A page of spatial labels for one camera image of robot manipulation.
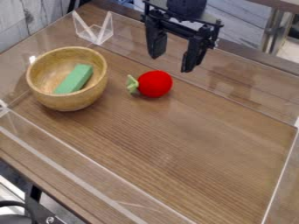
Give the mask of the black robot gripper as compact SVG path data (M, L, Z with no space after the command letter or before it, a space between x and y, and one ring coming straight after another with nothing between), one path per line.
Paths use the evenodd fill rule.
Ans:
M143 3L149 56L156 59L164 54L167 32L189 39L181 59L181 72L191 72L201 63L207 47L215 47L224 26L222 20L205 11L207 0L143 0Z

